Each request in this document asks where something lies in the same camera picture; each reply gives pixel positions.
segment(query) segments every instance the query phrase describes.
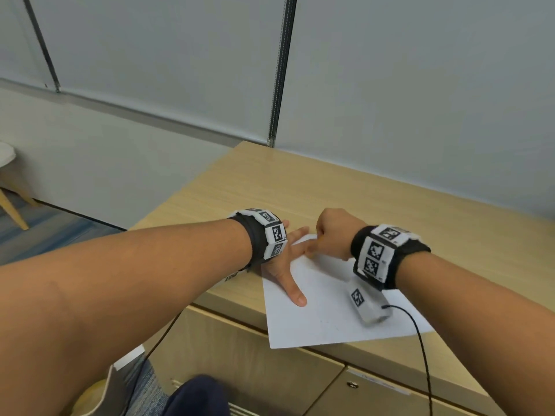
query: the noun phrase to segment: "wooden desk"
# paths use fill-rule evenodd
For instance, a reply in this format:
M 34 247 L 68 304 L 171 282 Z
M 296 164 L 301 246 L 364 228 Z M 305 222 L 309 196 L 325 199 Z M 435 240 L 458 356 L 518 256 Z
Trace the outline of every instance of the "wooden desk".
M 292 228 L 308 224 L 314 230 L 325 207 L 343 207 L 368 223 L 410 228 L 435 254 L 555 311 L 555 222 L 248 142 L 214 163 L 134 229 L 216 220 L 247 207 L 270 209 L 289 219 Z M 267 330 L 262 282 L 255 274 L 241 274 L 195 303 Z M 425 334 L 423 340 L 436 397 L 475 412 L 502 414 L 436 333 Z M 426 391 L 415 336 L 314 349 Z

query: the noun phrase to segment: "forearm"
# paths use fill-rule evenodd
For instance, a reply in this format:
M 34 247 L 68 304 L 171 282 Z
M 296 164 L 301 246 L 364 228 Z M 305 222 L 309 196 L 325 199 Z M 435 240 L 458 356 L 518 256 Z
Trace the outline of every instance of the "forearm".
M 1 400 L 59 410 L 251 253 L 242 225 L 221 220 L 126 232 L 1 267 Z M 42 403 L 29 397 L 37 391 Z
M 396 282 L 507 414 L 555 414 L 554 313 L 429 253 Z

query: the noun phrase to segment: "chair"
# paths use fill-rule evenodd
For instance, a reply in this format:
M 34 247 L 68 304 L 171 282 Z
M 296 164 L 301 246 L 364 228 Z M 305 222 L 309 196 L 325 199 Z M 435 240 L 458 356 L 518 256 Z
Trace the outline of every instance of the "chair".
M 6 166 L 15 158 L 15 149 L 9 144 L 0 141 L 0 168 Z M 18 187 L 5 172 L 0 173 L 0 178 L 2 179 L 6 187 L 19 194 L 31 206 L 38 206 L 37 202 L 34 201 L 31 196 L 28 195 L 23 189 Z M 27 223 L 25 223 L 23 217 L 21 217 L 17 209 L 13 207 L 13 204 L 10 202 L 8 197 L 6 197 L 6 195 L 2 192 L 2 188 L 0 188 L 0 206 L 5 210 L 6 213 L 8 213 L 8 215 L 15 221 L 15 223 L 19 225 L 21 229 L 23 229 L 24 231 L 29 229 L 29 226 L 27 225 Z

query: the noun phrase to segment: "drawer front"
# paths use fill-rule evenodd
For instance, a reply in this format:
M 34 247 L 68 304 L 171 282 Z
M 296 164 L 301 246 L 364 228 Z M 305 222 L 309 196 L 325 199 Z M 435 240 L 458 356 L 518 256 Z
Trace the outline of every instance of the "drawer front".
M 147 350 L 164 330 L 145 343 Z M 304 414 L 344 368 L 307 350 L 271 350 L 267 335 L 193 306 L 150 361 L 167 394 L 208 374 L 227 387 L 232 403 L 260 414 Z
M 347 367 L 306 416 L 428 416 L 428 397 L 382 378 Z M 470 416 L 434 400 L 434 416 Z

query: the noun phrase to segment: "person's right hand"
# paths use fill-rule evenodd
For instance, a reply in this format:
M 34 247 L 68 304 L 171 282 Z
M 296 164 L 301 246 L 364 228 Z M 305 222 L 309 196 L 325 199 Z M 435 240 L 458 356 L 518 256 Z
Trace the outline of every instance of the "person's right hand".
M 324 209 L 316 223 L 318 239 L 308 241 L 306 255 L 325 254 L 347 261 L 352 257 L 352 239 L 365 226 L 363 220 L 345 209 Z

